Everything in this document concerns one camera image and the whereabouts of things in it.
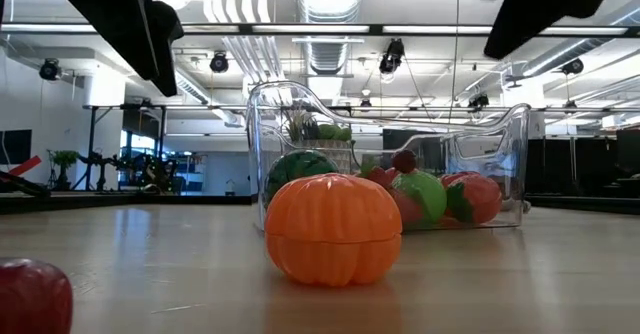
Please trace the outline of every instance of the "clear plastic bin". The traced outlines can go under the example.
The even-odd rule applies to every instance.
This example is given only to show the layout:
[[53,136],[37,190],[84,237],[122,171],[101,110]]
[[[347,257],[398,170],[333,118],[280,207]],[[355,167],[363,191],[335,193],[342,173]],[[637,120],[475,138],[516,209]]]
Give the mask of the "clear plastic bin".
[[[274,163],[287,153],[308,149],[324,154],[344,174],[357,174],[362,166],[378,165],[388,169],[394,153],[409,149],[417,157],[419,171],[436,177],[471,171],[498,184],[496,188],[499,188],[502,202],[491,220],[455,221],[454,224],[446,220],[418,222],[405,225],[405,231],[510,227],[522,222],[529,115],[526,104],[471,122],[451,119],[453,111],[462,116],[471,115],[468,114],[470,109],[460,108],[444,115],[442,112],[428,115],[425,108],[419,108],[426,118],[397,119],[406,117],[402,112],[407,108],[384,108],[384,111],[372,108],[370,112],[362,107],[330,109],[304,85],[276,82],[257,86],[248,106],[252,170],[257,173],[259,190],[256,224],[260,229],[264,229],[266,208],[273,195],[269,193],[274,190],[269,172]],[[304,131],[301,135],[298,126],[292,126],[292,122],[325,124],[325,133],[318,136],[316,129],[315,136]],[[334,134],[333,139],[327,139],[331,133],[327,136],[326,132],[342,135]],[[451,217],[449,209],[441,219],[447,217]]]

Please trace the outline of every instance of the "table surface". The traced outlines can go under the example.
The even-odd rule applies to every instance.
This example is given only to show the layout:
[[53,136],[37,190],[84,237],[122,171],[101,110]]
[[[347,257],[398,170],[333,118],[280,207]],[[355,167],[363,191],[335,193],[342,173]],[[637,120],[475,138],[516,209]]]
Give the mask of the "table surface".
[[372,286],[293,284],[255,208],[139,206],[0,217],[0,256],[54,263],[73,333],[633,333],[640,218],[533,208],[520,229],[404,236]]

